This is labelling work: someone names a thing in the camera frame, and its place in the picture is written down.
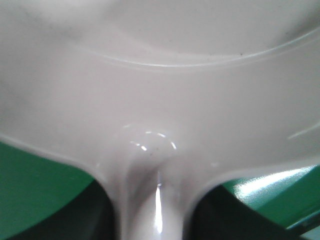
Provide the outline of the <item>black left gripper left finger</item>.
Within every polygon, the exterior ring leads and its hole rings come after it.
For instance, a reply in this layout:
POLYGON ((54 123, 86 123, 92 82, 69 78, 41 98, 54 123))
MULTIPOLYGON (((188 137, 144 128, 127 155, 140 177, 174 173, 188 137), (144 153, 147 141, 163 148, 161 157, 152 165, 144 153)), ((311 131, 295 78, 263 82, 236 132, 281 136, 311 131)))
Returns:
POLYGON ((21 186, 4 194, 6 240, 117 240, 116 214, 101 182, 84 189, 21 186))

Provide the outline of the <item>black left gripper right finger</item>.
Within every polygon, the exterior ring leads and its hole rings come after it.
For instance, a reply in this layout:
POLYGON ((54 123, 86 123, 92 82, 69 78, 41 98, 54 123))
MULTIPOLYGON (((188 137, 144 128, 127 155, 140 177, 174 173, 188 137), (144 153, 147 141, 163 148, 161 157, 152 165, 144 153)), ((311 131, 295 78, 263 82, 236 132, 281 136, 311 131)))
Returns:
POLYGON ((246 206, 222 185, 206 193, 184 225, 184 240, 303 240, 246 206))

